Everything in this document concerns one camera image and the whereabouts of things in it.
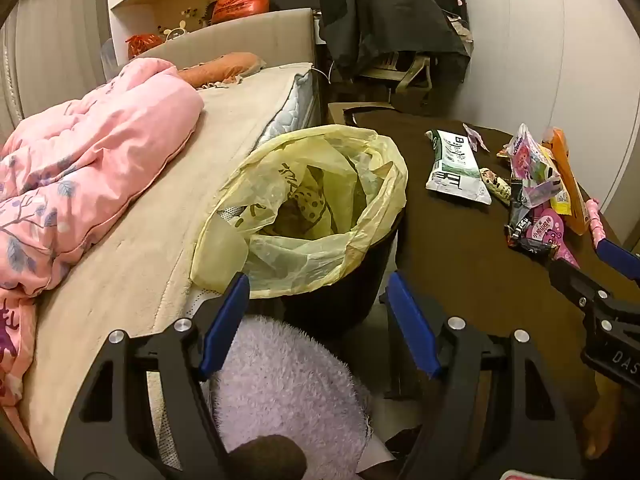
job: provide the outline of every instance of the yellow trash bag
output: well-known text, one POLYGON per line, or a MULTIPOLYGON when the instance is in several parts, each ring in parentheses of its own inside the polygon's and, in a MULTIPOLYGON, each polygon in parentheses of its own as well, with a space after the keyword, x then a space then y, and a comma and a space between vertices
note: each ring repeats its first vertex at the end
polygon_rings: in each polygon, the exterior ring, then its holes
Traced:
POLYGON ((191 281, 223 292, 242 270, 252 298, 334 283, 388 234, 406 203, 407 177, 394 142, 373 130, 334 124, 277 136, 220 190, 191 281))

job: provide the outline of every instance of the pink roll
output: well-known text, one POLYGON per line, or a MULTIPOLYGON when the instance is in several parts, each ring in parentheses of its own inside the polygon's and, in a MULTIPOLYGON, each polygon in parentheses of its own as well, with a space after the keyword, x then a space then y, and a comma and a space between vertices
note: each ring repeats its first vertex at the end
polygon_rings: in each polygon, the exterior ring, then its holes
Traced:
POLYGON ((593 198, 587 200, 586 203, 587 212, 589 213, 589 229, 591 229, 591 237, 593 238, 593 246, 595 248, 598 247, 598 243, 600 240, 603 240, 607 237, 604 232, 604 227, 602 226, 602 222, 600 221, 600 204, 597 200, 593 198))

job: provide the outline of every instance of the table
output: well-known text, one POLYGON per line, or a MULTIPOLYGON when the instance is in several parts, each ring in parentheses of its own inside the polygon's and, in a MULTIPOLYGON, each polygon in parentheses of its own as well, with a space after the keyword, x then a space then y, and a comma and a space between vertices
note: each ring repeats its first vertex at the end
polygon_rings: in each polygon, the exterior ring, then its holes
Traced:
MULTIPOLYGON (((336 122, 348 104, 331 104, 336 122)), ((405 222, 401 226, 396 263, 416 294, 433 296, 452 316, 477 329, 508 336, 518 328, 529 332, 563 395, 572 419, 580 423, 597 399, 594 372, 580 360, 585 332, 582 313, 551 287, 539 262, 506 245, 508 209, 497 199, 485 206, 425 189, 434 155, 427 130, 438 128, 465 135, 459 121, 376 110, 356 115, 359 127, 391 137, 409 169, 405 222)), ((489 152, 476 153, 480 168, 510 177, 495 157, 510 136, 477 128, 489 152)), ((607 236, 615 241, 603 218, 607 236)), ((581 269, 620 299, 640 304, 633 282, 602 263, 591 237, 566 232, 566 244, 581 269)))

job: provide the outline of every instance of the silver bolt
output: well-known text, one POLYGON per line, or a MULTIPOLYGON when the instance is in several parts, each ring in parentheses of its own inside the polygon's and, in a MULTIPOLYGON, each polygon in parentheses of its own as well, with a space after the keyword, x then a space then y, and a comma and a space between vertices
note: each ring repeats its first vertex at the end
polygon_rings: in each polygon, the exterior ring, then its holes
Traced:
POLYGON ((124 332, 122 330, 114 330, 109 334, 109 343, 117 345, 124 339, 124 332))
POLYGON ((516 341, 519 341, 520 343, 528 343, 529 342, 529 333, 526 330, 521 330, 518 329, 513 333, 514 338, 516 338, 516 341))
POLYGON ((177 332, 187 332, 187 330, 191 328, 191 319, 181 317, 174 323, 174 328, 177 332))
POLYGON ((462 330, 466 326, 466 321, 461 317, 454 316, 449 318, 449 320, 447 321, 447 324, 453 330, 462 330))

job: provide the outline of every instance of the white and green package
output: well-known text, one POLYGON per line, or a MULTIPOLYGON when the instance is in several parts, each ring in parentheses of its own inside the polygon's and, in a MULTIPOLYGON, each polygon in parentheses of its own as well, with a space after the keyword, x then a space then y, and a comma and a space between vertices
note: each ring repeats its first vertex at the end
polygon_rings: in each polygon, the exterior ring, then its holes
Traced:
POLYGON ((430 130, 427 136, 433 142, 436 156, 427 189, 490 204, 491 196, 482 182, 467 138, 442 130, 430 130))

